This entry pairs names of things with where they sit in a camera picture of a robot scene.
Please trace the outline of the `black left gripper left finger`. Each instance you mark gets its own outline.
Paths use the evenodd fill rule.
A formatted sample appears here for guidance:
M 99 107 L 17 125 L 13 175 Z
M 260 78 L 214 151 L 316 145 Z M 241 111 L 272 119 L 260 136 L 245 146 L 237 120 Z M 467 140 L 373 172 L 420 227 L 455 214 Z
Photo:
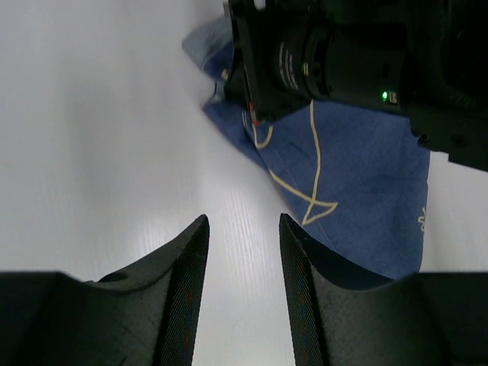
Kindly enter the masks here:
M 3 365 L 189 365 L 210 226 L 198 217 L 173 240 L 98 281 L 62 272 L 1 275 Z

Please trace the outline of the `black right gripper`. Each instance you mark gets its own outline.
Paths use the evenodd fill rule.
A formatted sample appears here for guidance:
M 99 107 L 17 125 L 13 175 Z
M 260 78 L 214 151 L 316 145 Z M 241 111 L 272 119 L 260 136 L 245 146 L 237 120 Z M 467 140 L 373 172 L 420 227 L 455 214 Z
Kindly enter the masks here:
M 225 97 L 254 123 L 312 101 L 402 115 L 408 98 L 404 1 L 252 1 L 227 5 L 233 64 Z

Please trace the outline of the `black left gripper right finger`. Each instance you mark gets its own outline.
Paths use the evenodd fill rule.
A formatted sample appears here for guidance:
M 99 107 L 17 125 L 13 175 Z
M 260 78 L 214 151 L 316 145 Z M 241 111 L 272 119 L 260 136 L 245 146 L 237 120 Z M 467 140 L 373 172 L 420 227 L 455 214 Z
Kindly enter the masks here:
M 485 365 L 487 275 L 419 273 L 392 280 L 279 223 L 298 365 Z

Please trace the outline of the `blue fish-pattern cloth placemat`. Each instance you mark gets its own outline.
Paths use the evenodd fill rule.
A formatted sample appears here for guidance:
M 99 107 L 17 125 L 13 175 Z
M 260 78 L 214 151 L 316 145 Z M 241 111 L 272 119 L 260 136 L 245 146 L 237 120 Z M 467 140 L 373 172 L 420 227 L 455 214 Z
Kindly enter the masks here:
M 273 124 L 254 125 L 229 101 L 230 21 L 217 18 L 182 43 L 215 83 L 204 113 L 281 189 L 300 225 L 316 240 L 388 278 L 420 269 L 430 153 L 406 118 L 314 101 Z

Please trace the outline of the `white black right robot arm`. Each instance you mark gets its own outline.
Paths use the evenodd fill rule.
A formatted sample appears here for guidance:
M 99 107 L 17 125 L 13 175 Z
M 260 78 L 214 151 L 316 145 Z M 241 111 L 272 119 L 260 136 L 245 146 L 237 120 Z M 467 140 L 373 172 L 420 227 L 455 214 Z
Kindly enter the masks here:
M 255 123 L 313 100 L 409 118 L 421 147 L 487 168 L 485 1 L 229 1 L 225 96 Z

